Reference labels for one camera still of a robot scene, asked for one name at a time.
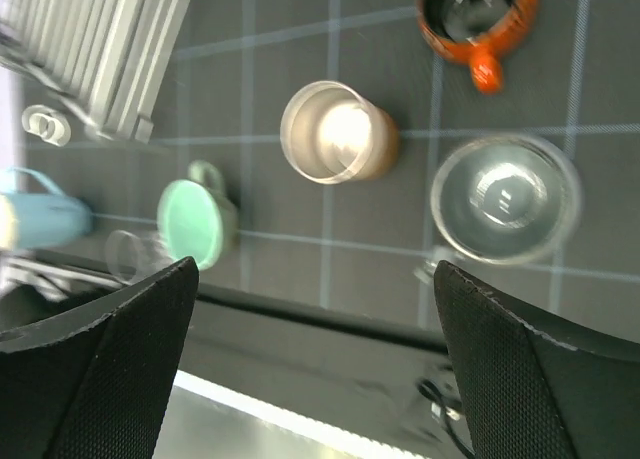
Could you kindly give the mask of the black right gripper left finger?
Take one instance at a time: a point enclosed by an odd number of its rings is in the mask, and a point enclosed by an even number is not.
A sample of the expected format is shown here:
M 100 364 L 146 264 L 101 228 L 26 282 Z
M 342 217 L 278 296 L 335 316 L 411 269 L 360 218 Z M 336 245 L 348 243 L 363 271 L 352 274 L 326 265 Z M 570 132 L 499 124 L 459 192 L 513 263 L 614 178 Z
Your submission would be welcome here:
M 193 258 L 1 333 L 4 458 L 150 458 L 199 284 Z

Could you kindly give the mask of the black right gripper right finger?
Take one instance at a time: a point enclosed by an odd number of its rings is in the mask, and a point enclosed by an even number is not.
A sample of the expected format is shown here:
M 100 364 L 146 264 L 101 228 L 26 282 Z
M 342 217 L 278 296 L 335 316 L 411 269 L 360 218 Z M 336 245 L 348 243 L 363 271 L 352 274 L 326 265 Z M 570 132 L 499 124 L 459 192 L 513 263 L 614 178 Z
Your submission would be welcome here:
M 636 458 L 639 346 L 442 261 L 434 296 L 478 458 Z

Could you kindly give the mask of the cream cup with cork band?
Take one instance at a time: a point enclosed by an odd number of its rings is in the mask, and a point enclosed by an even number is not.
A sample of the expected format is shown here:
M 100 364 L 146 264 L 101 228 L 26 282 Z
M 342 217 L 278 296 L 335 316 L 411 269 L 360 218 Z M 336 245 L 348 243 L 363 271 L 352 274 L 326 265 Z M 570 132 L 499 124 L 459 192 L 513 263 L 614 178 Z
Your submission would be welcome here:
M 343 83 L 322 80 L 305 85 L 289 100 L 280 144 L 301 176 L 336 185 L 387 173 L 397 161 L 400 139 L 387 112 Z

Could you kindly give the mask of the orange glazed ceramic mug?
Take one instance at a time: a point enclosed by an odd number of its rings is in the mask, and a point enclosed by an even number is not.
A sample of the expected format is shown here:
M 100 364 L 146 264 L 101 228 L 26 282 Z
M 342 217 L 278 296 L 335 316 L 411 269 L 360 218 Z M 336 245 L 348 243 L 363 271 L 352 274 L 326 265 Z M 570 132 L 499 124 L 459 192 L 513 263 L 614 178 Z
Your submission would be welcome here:
M 435 53 L 469 67 L 484 94 L 501 90 L 500 58 L 524 40 L 538 0 L 417 0 L 421 33 Z

